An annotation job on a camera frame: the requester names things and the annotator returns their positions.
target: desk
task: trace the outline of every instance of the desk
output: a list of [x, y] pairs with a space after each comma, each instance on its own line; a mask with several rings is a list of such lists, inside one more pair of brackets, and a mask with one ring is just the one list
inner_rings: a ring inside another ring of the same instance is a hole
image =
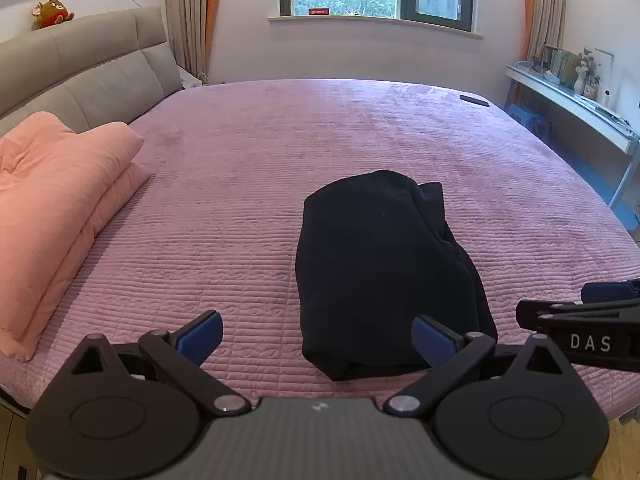
[[631, 161], [626, 167], [618, 188], [613, 193], [609, 207], [614, 208], [624, 193], [626, 184], [631, 180], [638, 164], [640, 164], [640, 149], [638, 149], [638, 136], [633, 130], [623, 124], [618, 124], [599, 111], [597, 103], [590, 102], [577, 96], [569, 88], [562, 87], [547, 81], [537, 72], [521, 65], [509, 65], [507, 77], [511, 79], [511, 88], [505, 104], [505, 109], [514, 99], [516, 83], [531, 88], [534, 92], [553, 101], [559, 107], [578, 117], [588, 124], [603, 137], [608, 139], [619, 150], [631, 156]]

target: pink comforter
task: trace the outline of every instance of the pink comforter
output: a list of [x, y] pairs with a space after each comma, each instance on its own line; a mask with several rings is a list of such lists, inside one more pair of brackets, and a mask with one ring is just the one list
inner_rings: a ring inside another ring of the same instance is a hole
[[[84, 335], [129, 342], [206, 309], [225, 321], [204, 368], [243, 394], [378, 398], [412, 377], [332, 383], [300, 353], [294, 276], [304, 198], [380, 169], [443, 183], [447, 222], [484, 282], [500, 341], [521, 298], [578, 300], [640, 276], [640, 250], [574, 171], [499, 108], [412, 84], [291, 80], [182, 91], [136, 120], [149, 181], [102, 233], [29, 363], [2, 356], [32, 404]], [[578, 367], [610, 418], [640, 376]]]

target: flower vase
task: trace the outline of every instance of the flower vase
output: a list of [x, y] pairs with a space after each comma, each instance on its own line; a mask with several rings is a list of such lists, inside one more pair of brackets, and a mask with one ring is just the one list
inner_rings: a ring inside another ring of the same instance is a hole
[[585, 87], [585, 79], [586, 79], [586, 72], [578, 72], [578, 80], [575, 82], [574, 85], [574, 91], [576, 94], [578, 95], [582, 95], [584, 93], [584, 87]]

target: upholstered headboard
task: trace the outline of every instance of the upholstered headboard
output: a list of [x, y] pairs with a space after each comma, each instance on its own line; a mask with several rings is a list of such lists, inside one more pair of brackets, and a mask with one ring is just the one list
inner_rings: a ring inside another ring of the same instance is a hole
[[0, 43], [0, 136], [42, 110], [76, 133], [129, 123], [180, 88], [159, 7], [85, 16]]

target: stuffed toy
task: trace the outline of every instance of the stuffed toy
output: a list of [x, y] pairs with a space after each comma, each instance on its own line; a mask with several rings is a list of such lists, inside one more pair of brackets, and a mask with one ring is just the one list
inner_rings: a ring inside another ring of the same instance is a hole
[[73, 12], [68, 12], [60, 0], [49, 0], [46, 3], [38, 2], [33, 6], [31, 13], [36, 17], [33, 28], [44, 28], [57, 23], [68, 22], [75, 16]]

